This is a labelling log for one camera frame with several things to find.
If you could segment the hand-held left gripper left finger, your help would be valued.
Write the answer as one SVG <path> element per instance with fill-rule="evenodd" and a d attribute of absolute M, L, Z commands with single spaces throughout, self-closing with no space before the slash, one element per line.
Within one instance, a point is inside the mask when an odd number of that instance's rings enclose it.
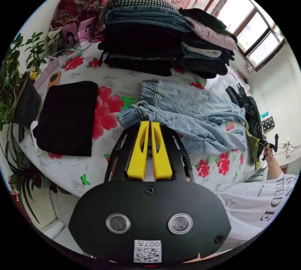
<path fill-rule="evenodd" d="M 127 168 L 130 179 L 143 180 L 147 161 L 149 121 L 141 121 L 135 138 L 132 155 Z"/>

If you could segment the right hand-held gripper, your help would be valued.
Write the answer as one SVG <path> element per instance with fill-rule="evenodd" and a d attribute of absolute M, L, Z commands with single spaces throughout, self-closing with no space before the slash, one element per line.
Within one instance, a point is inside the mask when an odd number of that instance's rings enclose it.
<path fill-rule="evenodd" d="M 262 155 L 261 158 L 262 161 L 266 160 L 267 155 L 265 155 L 263 151 L 267 146 L 270 148 L 270 150 L 274 150 L 274 144 L 268 143 L 267 141 L 262 139 L 258 139 L 257 157 L 260 157 Z"/>

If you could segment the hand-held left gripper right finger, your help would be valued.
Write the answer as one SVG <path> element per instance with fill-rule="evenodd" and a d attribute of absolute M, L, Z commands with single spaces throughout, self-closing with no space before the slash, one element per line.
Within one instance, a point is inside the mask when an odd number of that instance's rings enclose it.
<path fill-rule="evenodd" d="M 171 179 L 172 168 L 168 158 L 160 124 L 158 122 L 151 122 L 151 144 L 154 179 Z"/>

